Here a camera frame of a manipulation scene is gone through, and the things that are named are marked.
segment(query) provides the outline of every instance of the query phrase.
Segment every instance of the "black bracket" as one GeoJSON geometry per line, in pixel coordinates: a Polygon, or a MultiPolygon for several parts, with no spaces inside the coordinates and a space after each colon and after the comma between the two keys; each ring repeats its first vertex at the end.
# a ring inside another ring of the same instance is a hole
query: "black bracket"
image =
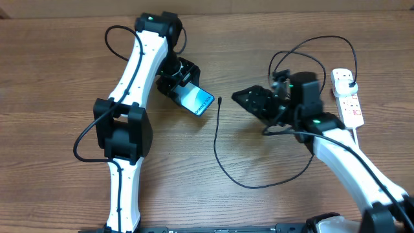
{"type": "MultiPolygon", "coordinates": [[[[94,118],[102,116],[114,105],[113,98],[97,99],[93,107],[94,118]]],[[[111,114],[96,123],[98,144],[104,149],[105,157],[109,159],[125,159],[135,165],[140,157],[149,153],[153,140],[153,130],[147,112],[137,103],[120,104],[111,114]],[[114,120],[120,115],[127,115],[127,122],[114,120]]]]}
{"type": "Polygon", "coordinates": [[[168,47],[172,50],[177,45],[182,23],[178,14],[163,12],[161,16],[143,13],[135,21],[135,30],[156,32],[160,37],[167,37],[168,47]]]}
{"type": "Polygon", "coordinates": [[[195,86],[199,86],[200,69],[194,63],[178,58],[180,61],[180,69],[170,75],[161,70],[161,77],[156,81],[157,89],[165,96],[170,97],[176,104],[180,105],[181,101],[178,94],[174,91],[177,86],[184,87],[191,82],[195,86]]]}
{"type": "MultiPolygon", "coordinates": [[[[399,202],[399,205],[402,206],[402,209],[407,213],[409,219],[414,221],[414,198],[404,196],[404,200],[399,202]]],[[[384,206],[381,203],[373,203],[373,207],[364,212],[359,232],[397,232],[394,217],[397,221],[404,222],[404,218],[394,204],[384,206]]]]}
{"type": "MultiPolygon", "coordinates": [[[[271,121],[278,114],[278,106],[288,104],[271,90],[264,89],[258,85],[233,93],[232,100],[237,102],[249,113],[258,117],[267,126],[270,125],[271,121]]],[[[280,117],[280,122],[285,121],[285,119],[286,116],[280,117]]]]}
{"type": "Polygon", "coordinates": [[[279,99],[285,99],[288,96],[286,80],[290,77],[290,70],[273,72],[272,88],[279,99]]]}

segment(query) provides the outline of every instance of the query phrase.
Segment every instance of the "cable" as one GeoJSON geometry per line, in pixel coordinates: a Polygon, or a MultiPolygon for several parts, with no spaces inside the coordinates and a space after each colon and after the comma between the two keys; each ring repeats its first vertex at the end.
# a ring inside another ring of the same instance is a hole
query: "cable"
{"type": "Polygon", "coordinates": [[[184,52],[184,49],[186,48],[186,45],[187,45],[187,32],[186,32],[186,29],[183,27],[182,30],[184,31],[185,39],[184,39],[184,44],[183,44],[181,50],[176,52],[177,55],[182,54],[182,52],[184,52]]]}
{"type": "Polygon", "coordinates": [[[358,137],[356,136],[356,128],[352,128],[352,134],[354,135],[354,141],[356,146],[358,146],[358,148],[360,147],[359,143],[358,143],[358,137]]]}
{"type": "MultiPolygon", "coordinates": [[[[343,37],[341,37],[341,36],[317,36],[317,37],[315,37],[315,38],[310,38],[310,39],[307,39],[307,40],[305,40],[304,42],[302,42],[302,43],[300,43],[299,45],[296,45],[292,50],[290,50],[289,52],[287,52],[286,53],[286,55],[284,55],[284,57],[282,57],[282,59],[280,59],[280,61],[279,61],[279,63],[276,65],[276,68],[274,69],[275,71],[276,71],[276,69],[279,67],[279,65],[280,65],[280,63],[287,57],[287,56],[289,56],[289,54],[291,54],[291,53],[293,53],[296,49],[298,49],[301,45],[303,45],[304,43],[306,43],[306,42],[308,42],[308,41],[311,41],[311,40],[314,40],[314,39],[320,39],[320,38],[338,38],[338,39],[342,39],[342,40],[344,40],[345,42],[347,42],[348,43],[348,45],[351,47],[351,50],[352,50],[352,53],[353,53],[353,55],[354,55],[354,61],[355,61],[355,78],[354,78],[354,81],[352,82],[352,83],[350,83],[349,84],[349,87],[353,87],[353,86],[355,86],[355,84],[356,84],[356,78],[357,78],[357,76],[358,76],[358,62],[357,62],[357,60],[356,60],[356,53],[355,53],[355,50],[354,50],[354,47],[352,46],[352,44],[351,44],[351,42],[349,42],[349,40],[347,40],[347,39],[345,39],[345,38],[343,38],[343,37]]],[[[269,68],[269,74],[268,74],[268,82],[269,82],[269,84],[270,84],[270,68],[269,68]]]]}
{"type": "Polygon", "coordinates": [[[226,175],[227,175],[227,177],[228,177],[230,180],[232,180],[235,184],[237,184],[237,185],[239,185],[239,186],[242,186],[243,188],[248,188],[248,189],[260,189],[260,188],[268,188],[268,187],[271,187],[271,186],[276,186],[276,185],[279,185],[279,184],[284,184],[284,183],[287,183],[287,182],[289,182],[289,181],[292,181],[292,180],[294,180],[294,179],[298,178],[300,175],[302,175],[302,174],[306,171],[306,169],[309,167],[309,165],[310,165],[310,164],[311,164],[311,162],[312,162],[312,159],[313,159],[313,157],[314,157],[314,155],[313,155],[313,154],[312,154],[312,156],[310,157],[308,164],[306,165],[306,167],[305,167],[305,168],[304,168],[301,172],[299,172],[297,175],[295,175],[295,176],[293,176],[293,177],[291,177],[291,178],[289,178],[289,179],[286,179],[286,180],[284,180],[284,181],[280,181],[280,182],[277,182],[277,183],[274,183],[274,184],[267,184],[267,185],[263,185],[263,186],[247,186],[247,185],[241,184],[241,183],[237,182],[235,179],[233,179],[233,177],[231,177],[231,176],[230,176],[230,175],[226,172],[226,170],[223,168],[223,165],[221,165],[220,160],[219,160],[219,157],[217,156],[217,150],[215,149],[215,144],[216,144],[216,141],[217,141],[217,134],[218,134],[218,131],[219,131],[219,120],[220,120],[220,106],[221,106],[221,101],[222,101],[222,98],[221,98],[221,96],[220,96],[220,97],[219,97],[219,99],[218,99],[219,109],[217,110],[217,126],[216,126],[216,128],[215,128],[215,136],[214,136],[213,149],[214,149],[214,155],[215,155],[215,159],[217,160],[217,163],[219,164],[219,166],[220,166],[220,168],[222,169],[222,171],[224,172],[224,174],[226,174],[226,175]]]}
{"type": "Polygon", "coordinates": [[[101,121],[103,118],[105,118],[107,115],[109,115],[110,113],[112,113],[121,103],[122,101],[124,101],[125,97],[127,95],[129,95],[129,90],[135,80],[136,74],[138,73],[138,70],[141,66],[141,61],[142,61],[142,57],[144,55],[143,53],[143,47],[142,47],[142,42],[141,39],[138,37],[138,35],[136,34],[136,32],[128,27],[125,26],[120,26],[120,25],[114,25],[109,27],[106,32],[105,32],[105,43],[107,44],[109,50],[114,53],[115,55],[117,55],[118,57],[122,58],[122,59],[126,59],[123,56],[119,55],[118,53],[116,53],[113,49],[111,49],[111,47],[109,46],[109,44],[107,43],[107,35],[109,33],[110,30],[114,29],[114,28],[121,28],[124,30],[129,31],[130,33],[134,34],[135,38],[138,40],[138,43],[140,45],[140,58],[138,60],[138,64],[136,65],[134,74],[132,75],[131,81],[129,81],[129,84],[127,86],[127,88],[125,89],[123,95],[121,96],[121,98],[119,99],[119,101],[117,101],[117,103],[114,104],[114,106],[112,106],[110,109],[108,109],[106,112],[104,112],[101,116],[99,116],[96,120],[94,120],[92,123],[90,123],[83,131],[82,133],[80,133],[80,135],[78,136],[78,138],[76,139],[75,143],[73,144],[73,154],[74,156],[82,162],[111,162],[113,163],[117,168],[118,168],[118,173],[119,173],[119,187],[118,187],[118,201],[117,201],[117,209],[116,211],[118,212],[118,232],[121,232],[121,187],[122,187],[122,169],[121,166],[115,162],[112,159],[84,159],[82,158],[79,154],[78,154],[78,146],[80,141],[82,140],[82,138],[88,133],[89,130],[91,130],[99,121],[101,121]]]}
{"type": "Polygon", "coordinates": [[[279,114],[273,119],[273,121],[268,125],[268,126],[266,126],[264,129],[263,129],[263,131],[261,132],[261,134],[262,135],[264,135],[264,136],[266,136],[266,132],[267,132],[267,130],[270,128],[270,127],[272,127],[272,126],[275,126],[275,125],[277,125],[278,124],[278,120],[279,120],[279,118],[281,118],[282,117],[282,115],[285,113],[285,111],[288,109],[288,107],[285,107],[282,111],[280,111],[279,112],[279,114]]]}
{"type": "MultiPolygon", "coordinates": [[[[272,62],[273,62],[273,59],[277,56],[277,55],[279,55],[279,54],[281,54],[281,53],[288,53],[289,51],[279,51],[279,52],[277,52],[277,53],[275,53],[275,55],[273,55],[273,57],[272,57],[272,59],[271,59],[271,61],[270,61],[270,64],[269,64],[269,69],[268,69],[268,72],[267,72],[267,81],[269,82],[269,85],[271,86],[271,84],[270,84],[270,68],[272,67],[272,62]]],[[[322,62],[320,62],[318,59],[316,59],[315,57],[313,57],[313,56],[311,56],[311,55],[308,55],[308,54],[305,54],[305,53],[302,53],[302,52],[291,52],[292,54],[297,54],[297,55],[302,55],[302,56],[305,56],[305,57],[307,57],[307,58],[310,58],[310,59],[312,59],[312,60],[314,60],[314,61],[316,61],[321,67],[322,67],[322,69],[323,69],[323,82],[322,82],[322,86],[321,86],[321,91],[320,91],[320,93],[319,93],[319,95],[321,95],[322,94],[322,91],[323,91],[323,88],[325,87],[325,82],[326,82],[326,70],[325,70],[325,67],[323,66],[323,64],[322,64],[322,62]]]]}

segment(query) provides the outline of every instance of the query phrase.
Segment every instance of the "power plug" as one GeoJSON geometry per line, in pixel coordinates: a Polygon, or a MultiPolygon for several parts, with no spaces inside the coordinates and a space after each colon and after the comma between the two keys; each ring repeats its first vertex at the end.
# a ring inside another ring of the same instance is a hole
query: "power plug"
{"type": "Polygon", "coordinates": [[[337,68],[331,72],[332,89],[334,96],[337,98],[356,94],[358,92],[358,84],[349,87],[354,82],[352,72],[349,69],[337,68]]]}

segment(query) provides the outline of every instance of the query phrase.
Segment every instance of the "smartphone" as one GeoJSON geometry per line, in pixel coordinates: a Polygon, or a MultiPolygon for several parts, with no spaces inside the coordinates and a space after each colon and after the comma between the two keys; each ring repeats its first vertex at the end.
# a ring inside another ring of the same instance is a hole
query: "smartphone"
{"type": "Polygon", "coordinates": [[[214,101],[214,96],[191,82],[187,83],[185,87],[178,85],[174,92],[179,95],[178,99],[181,106],[185,107],[188,111],[191,111],[198,117],[201,116],[214,101]]]}

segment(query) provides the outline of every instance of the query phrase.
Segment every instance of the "wooden table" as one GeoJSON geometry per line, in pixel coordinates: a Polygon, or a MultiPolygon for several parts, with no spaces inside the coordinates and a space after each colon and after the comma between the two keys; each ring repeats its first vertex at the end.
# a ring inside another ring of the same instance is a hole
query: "wooden table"
{"type": "MultiPolygon", "coordinates": [[[[262,137],[263,125],[230,99],[252,85],[267,88],[273,53],[304,39],[339,35],[358,56],[359,96],[365,125],[360,146],[390,179],[414,192],[414,13],[359,12],[181,16],[188,32],[182,55],[201,68],[201,87],[223,97],[218,154],[235,179],[268,184],[298,173],[310,158],[293,137],[262,137]]],[[[134,17],[0,21],[0,232],[76,232],[101,227],[109,212],[106,164],[72,154],[75,138],[93,119],[96,98],[107,98],[125,61],[104,43],[111,25],[134,17]]],[[[111,32],[113,48],[131,52],[133,38],[111,32]]],[[[304,45],[319,58],[328,81],[325,110],[337,113],[329,73],[354,70],[338,39],[304,45]]],[[[292,55],[282,69],[314,71],[318,64],[292,55]]],[[[143,226],[218,227],[304,221],[326,212],[360,219],[333,173],[315,159],[296,180],[262,190],[230,181],[213,154],[217,102],[201,118],[153,89],[148,105],[154,129],[141,173],[143,226]]],[[[93,130],[80,154],[103,158],[93,130]]]]}

